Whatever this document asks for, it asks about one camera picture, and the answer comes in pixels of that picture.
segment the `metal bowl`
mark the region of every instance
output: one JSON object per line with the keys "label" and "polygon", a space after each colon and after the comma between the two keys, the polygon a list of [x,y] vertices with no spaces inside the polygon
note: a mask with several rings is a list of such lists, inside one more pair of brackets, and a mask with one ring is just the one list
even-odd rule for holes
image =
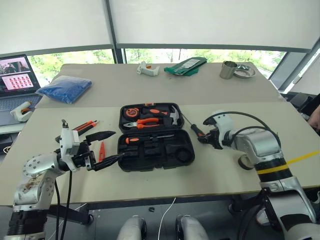
{"label": "metal bowl", "polygon": [[249,79],[256,75],[256,71],[252,67],[240,64],[233,75],[241,79]]}

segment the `blue plastic bag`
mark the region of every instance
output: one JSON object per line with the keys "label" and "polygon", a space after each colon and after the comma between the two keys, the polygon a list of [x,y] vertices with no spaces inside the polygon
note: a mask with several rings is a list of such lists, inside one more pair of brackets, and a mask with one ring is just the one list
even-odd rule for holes
{"label": "blue plastic bag", "polygon": [[59,102],[73,104],[91,85],[89,79],[62,75],[52,84],[39,88],[36,93]]}

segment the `green pouch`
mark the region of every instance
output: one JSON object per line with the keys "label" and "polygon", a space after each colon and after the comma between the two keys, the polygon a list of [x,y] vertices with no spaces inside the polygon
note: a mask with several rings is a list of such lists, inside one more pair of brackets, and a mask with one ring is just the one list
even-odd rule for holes
{"label": "green pouch", "polygon": [[164,71],[174,75],[191,76],[199,71],[199,67],[205,64],[207,59],[205,57],[191,57],[172,67],[165,67]]}

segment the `black tool case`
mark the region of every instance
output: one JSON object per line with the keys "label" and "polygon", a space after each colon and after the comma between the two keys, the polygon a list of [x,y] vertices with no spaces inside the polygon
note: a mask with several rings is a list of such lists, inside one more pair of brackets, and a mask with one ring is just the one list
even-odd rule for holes
{"label": "black tool case", "polygon": [[[178,112],[176,125],[170,117],[174,108]],[[143,128],[124,126],[138,119],[150,118],[158,118],[159,122],[148,122],[144,125],[159,125]],[[184,123],[179,106],[175,103],[123,106],[119,119],[119,128],[123,135],[118,140],[118,154],[124,153],[124,156],[118,161],[120,168],[125,172],[144,172],[154,168],[171,169],[191,164],[195,159],[195,152],[188,133],[181,129]],[[127,144],[128,138],[140,138],[140,141]]]}

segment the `table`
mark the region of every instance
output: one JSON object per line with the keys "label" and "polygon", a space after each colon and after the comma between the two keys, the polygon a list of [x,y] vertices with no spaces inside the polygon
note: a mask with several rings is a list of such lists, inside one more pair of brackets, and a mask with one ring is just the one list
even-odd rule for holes
{"label": "table", "polygon": [[221,63],[206,63],[192,76],[164,72],[150,77],[137,74],[137,64],[65,64],[58,76],[92,80],[92,87],[74,104],[43,97],[36,108],[119,107],[139,103],[176,103],[178,105],[283,102],[274,86],[250,62],[256,75],[250,79],[219,77]]}
{"label": "table", "polygon": [[[213,111],[240,111],[255,115],[278,132],[286,160],[320,149],[318,135],[288,102],[182,105],[180,108],[190,121],[206,133],[211,128],[202,125],[202,122]],[[87,134],[95,131],[116,131],[115,135],[104,141],[106,156],[110,156],[117,153],[117,142],[121,135],[118,127],[119,114],[120,107],[36,109],[0,165],[0,191],[5,193],[0,197],[0,205],[12,204],[26,160],[59,147],[54,138],[60,134],[62,118],[67,120],[70,127],[88,120],[100,120],[97,127]],[[232,119],[236,128],[257,124],[244,116],[233,115]],[[195,160],[191,165],[149,172],[124,172],[117,164],[97,172],[82,168],[73,175],[70,202],[99,203],[173,196],[239,194],[260,190],[256,172],[244,170],[237,163],[242,152],[231,149],[217,150],[211,145],[201,144],[187,122],[183,129],[189,133],[195,151]],[[94,142],[91,146],[96,156],[99,148],[100,142]],[[290,169],[303,187],[319,185],[319,156],[293,163]],[[57,178],[62,203],[67,199],[68,177],[68,174],[65,174]]]}

